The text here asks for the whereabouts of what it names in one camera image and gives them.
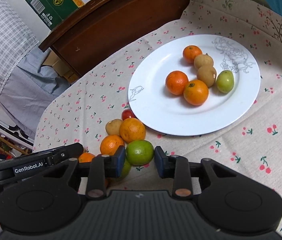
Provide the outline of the orange tangerine on cloth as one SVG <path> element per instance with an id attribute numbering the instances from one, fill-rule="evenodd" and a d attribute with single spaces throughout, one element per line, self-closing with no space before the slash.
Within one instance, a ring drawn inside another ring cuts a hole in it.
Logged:
<path id="1" fill-rule="evenodd" d="M 125 142 L 118 135 L 108 135 L 104 137 L 100 144 L 100 153 L 102 155 L 114 155 L 119 146 L 125 146 Z"/>

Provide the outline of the yellow brown longan fruit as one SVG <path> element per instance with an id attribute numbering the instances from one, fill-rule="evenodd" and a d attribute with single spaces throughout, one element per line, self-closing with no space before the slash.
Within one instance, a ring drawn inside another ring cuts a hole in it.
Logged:
<path id="1" fill-rule="evenodd" d="M 120 136 L 120 126 L 122 124 L 123 120 L 121 119 L 113 119 L 109 121 L 106 126 L 105 130 L 108 135 L 118 135 Z"/>

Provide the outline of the cherry print tablecloth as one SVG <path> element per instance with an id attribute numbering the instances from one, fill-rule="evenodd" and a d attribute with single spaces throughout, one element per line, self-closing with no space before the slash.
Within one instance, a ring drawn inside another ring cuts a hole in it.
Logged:
<path id="1" fill-rule="evenodd" d="M 230 93 L 212 88 L 195 107 L 166 90 L 174 70 L 196 77 L 182 56 L 189 45 L 210 55 L 217 72 L 233 73 Z M 125 110 L 165 154 L 214 159 L 282 197 L 282 16 L 251 0 L 191 0 L 179 20 L 114 53 L 55 99 L 34 150 L 78 142 L 99 154 L 106 124 Z"/>

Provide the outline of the red cherry tomato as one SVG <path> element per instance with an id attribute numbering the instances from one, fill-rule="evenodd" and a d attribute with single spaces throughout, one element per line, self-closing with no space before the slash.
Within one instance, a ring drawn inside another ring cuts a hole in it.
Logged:
<path id="1" fill-rule="evenodd" d="M 136 116 L 134 115 L 133 111 L 131 111 L 130 109 L 125 109 L 122 111 L 121 113 L 121 119 L 125 120 L 128 118 L 135 118 Z"/>

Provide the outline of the small orange tangerine edge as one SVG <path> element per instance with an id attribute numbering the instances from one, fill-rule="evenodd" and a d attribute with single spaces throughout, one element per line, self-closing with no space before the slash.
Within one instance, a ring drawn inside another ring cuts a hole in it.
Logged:
<path id="1" fill-rule="evenodd" d="M 94 154 L 91 154 L 89 152 L 84 152 L 79 156 L 78 160 L 80 163 L 90 163 L 94 157 L 95 157 Z"/>

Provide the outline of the white floral plate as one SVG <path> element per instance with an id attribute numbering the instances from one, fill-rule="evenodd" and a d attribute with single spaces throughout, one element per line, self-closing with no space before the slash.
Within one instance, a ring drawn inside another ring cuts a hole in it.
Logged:
<path id="1" fill-rule="evenodd" d="M 255 57 L 218 35 L 178 38 L 134 71 L 128 102 L 137 119 L 158 132 L 191 136 L 223 129 L 253 105 L 260 89 Z"/>

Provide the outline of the green fruit under finger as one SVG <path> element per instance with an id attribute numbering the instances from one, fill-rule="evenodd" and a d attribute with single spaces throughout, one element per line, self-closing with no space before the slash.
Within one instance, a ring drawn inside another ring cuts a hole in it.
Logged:
<path id="1" fill-rule="evenodd" d="M 123 165 L 123 168 L 121 170 L 121 175 L 120 175 L 119 179 L 126 178 L 127 175 L 129 174 L 130 170 L 131 170 L 131 164 L 129 163 L 128 159 L 125 158 L 124 165 Z"/>

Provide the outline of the large orange tangerine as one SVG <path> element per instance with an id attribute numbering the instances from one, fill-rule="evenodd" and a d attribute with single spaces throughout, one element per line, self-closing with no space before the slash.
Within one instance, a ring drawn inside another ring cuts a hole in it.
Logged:
<path id="1" fill-rule="evenodd" d="M 121 123 L 119 133 L 121 138 L 128 144 L 135 140 L 144 140 L 146 128 L 140 120 L 127 118 Z"/>

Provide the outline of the dark wooden cabinet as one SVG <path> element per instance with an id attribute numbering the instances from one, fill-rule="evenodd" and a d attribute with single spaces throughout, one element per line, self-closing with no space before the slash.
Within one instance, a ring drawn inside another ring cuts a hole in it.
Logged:
<path id="1" fill-rule="evenodd" d="M 129 43 L 181 17 L 190 0 L 91 0 L 40 44 L 84 76 Z"/>

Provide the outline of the orange tangerine plate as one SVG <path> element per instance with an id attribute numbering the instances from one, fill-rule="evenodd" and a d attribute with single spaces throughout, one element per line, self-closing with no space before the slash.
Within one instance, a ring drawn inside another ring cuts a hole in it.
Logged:
<path id="1" fill-rule="evenodd" d="M 195 57 L 201 54 L 202 51 L 198 46 L 189 45 L 183 49 L 183 58 L 189 64 L 193 64 Z"/>
<path id="2" fill-rule="evenodd" d="M 165 79 L 166 89 L 173 95 L 183 94 L 185 85 L 189 82 L 187 75 L 179 70 L 170 72 Z"/>

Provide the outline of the green lime fruit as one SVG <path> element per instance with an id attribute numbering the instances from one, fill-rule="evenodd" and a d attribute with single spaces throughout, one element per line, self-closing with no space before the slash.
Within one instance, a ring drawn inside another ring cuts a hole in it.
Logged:
<path id="1" fill-rule="evenodd" d="M 154 147 L 146 140 L 135 140 L 126 147 L 126 158 L 131 165 L 142 166 L 152 161 Z"/>

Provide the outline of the small green fruit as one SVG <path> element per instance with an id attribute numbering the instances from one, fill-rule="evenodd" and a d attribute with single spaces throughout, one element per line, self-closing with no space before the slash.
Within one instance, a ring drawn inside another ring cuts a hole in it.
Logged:
<path id="1" fill-rule="evenodd" d="M 220 72 L 216 79 L 216 86 L 220 92 L 224 94 L 229 93 L 234 87 L 233 73 L 230 70 Z"/>

